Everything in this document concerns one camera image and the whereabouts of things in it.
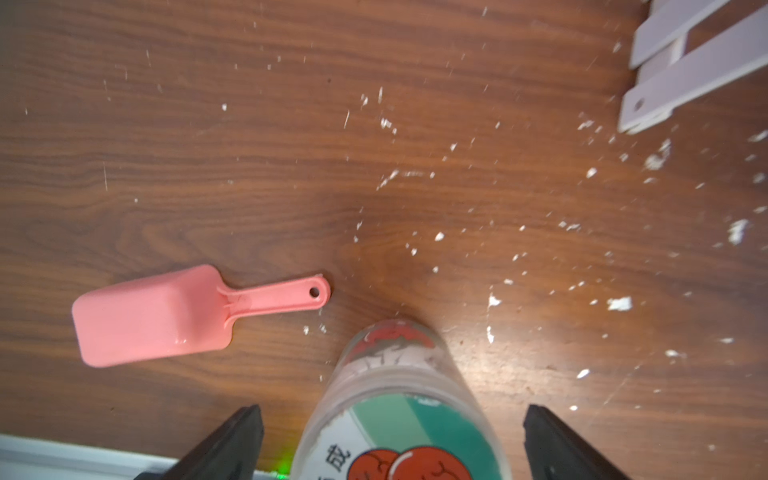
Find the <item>scoop handle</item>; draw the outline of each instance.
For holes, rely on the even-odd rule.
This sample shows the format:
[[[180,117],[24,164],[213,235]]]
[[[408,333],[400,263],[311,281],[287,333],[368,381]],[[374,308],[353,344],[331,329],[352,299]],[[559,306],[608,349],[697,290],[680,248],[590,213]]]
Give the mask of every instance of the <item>scoop handle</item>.
[[[227,296],[227,320],[231,326],[242,316],[317,310],[328,303],[331,286],[322,275],[273,283],[245,290],[220,289]]]

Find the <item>pink plastic scoop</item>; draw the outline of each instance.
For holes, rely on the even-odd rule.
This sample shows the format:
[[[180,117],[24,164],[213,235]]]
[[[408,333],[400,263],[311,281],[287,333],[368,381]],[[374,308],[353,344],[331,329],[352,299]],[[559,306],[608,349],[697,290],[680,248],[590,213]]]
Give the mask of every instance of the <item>pink plastic scoop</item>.
[[[321,275],[233,290],[200,265],[86,293],[72,317],[83,361],[105,367],[219,350],[242,316],[315,310],[330,295]]]

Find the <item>plastic container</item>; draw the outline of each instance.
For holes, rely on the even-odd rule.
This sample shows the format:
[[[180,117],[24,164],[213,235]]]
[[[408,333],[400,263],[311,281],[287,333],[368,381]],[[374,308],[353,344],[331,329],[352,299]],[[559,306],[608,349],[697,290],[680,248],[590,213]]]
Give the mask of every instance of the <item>plastic container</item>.
[[[385,320],[344,350],[292,480],[511,480],[501,443],[430,329]]]

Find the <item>wooden floor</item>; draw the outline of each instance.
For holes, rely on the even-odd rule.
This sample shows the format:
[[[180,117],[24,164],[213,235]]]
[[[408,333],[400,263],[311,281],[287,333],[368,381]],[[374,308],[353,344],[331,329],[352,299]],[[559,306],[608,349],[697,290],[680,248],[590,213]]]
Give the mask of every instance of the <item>wooden floor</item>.
[[[646,17],[639,0],[2,2],[0,432],[179,456],[259,403],[258,466],[284,472],[346,342],[406,316],[445,337],[516,478],[530,403],[635,480],[767,477],[768,140],[747,139],[768,128],[768,71],[618,134]],[[333,297],[243,319],[219,352],[81,362],[77,296],[200,263],[236,287],[323,273]]]

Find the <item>white furniture leg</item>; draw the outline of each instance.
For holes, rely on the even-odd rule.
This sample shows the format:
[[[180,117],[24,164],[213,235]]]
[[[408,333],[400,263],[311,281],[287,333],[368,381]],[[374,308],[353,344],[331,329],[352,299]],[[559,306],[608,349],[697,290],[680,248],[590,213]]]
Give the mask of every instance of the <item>white furniture leg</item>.
[[[764,65],[768,65],[768,5],[629,90],[618,130],[636,133],[664,112]]]

